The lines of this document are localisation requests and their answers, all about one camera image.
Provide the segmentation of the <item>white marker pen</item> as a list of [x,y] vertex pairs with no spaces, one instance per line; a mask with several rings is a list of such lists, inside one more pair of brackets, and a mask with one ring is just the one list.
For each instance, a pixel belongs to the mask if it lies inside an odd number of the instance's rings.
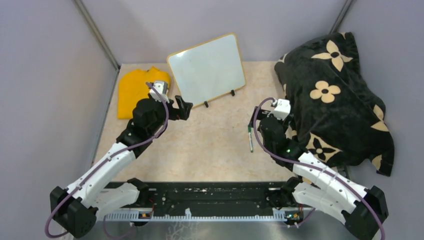
[[248,126],[247,131],[248,131],[248,139],[249,139],[249,149],[250,149],[250,152],[253,153],[254,148],[253,148],[253,138],[252,138],[252,127]]

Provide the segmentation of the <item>whiteboard with yellow frame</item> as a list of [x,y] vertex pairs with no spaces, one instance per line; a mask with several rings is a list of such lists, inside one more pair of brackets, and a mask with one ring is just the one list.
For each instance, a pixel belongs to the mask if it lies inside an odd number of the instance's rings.
[[170,54],[166,62],[181,97],[194,107],[235,95],[246,83],[241,51],[230,32]]

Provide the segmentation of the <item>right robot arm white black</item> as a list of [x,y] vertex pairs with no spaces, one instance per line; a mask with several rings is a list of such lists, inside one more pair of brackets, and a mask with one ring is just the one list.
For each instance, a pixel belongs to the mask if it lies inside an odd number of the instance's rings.
[[278,165],[304,177],[294,186],[282,191],[281,199],[287,206],[308,205],[338,220],[359,240],[372,240],[377,234],[385,240],[383,227],[388,207],[384,192],[377,186],[367,188],[329,168],[314,154],[284,135],[283,120],[273,111],[256,106],[249,125],[259,146]]

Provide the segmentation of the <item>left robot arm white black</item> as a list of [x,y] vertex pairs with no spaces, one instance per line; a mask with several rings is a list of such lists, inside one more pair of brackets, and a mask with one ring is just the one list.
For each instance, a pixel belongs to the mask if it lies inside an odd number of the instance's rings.
[[141,180],[130,179],[112,190],[106,187],[166,131],[170,121],[188,120],[193,106],[180,95],[169,99],[150,93],[139,100],[109,149],[76,180],[50,192],[50,214],[43,229],[46,237],[57,239],[70,234],[80,239],[112,212],[131,204],[146,206],[150,193]]

